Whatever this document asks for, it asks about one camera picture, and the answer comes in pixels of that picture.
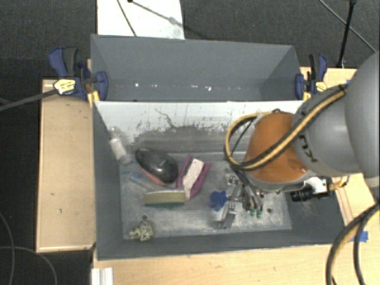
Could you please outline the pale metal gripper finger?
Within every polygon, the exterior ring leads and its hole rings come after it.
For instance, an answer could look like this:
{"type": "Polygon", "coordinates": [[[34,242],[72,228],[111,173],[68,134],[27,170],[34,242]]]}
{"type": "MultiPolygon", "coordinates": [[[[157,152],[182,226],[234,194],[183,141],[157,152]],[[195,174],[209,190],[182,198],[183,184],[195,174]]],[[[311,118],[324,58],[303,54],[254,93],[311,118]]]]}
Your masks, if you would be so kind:
{"type": "Polygon", "coordinates": [[[230,229],[237,215],[236,211],[227,211],[223,214],[222,219],[220,221],[221,229],[230,229]]]}
{"type": "Polygon", "coordinates": [[[213,212],[213,221],[220,222],[223,214],[227,211],[236,211],[236,205],[231,202],[225,203],[222,209],[220,209],[219,211],[213,212]]]}

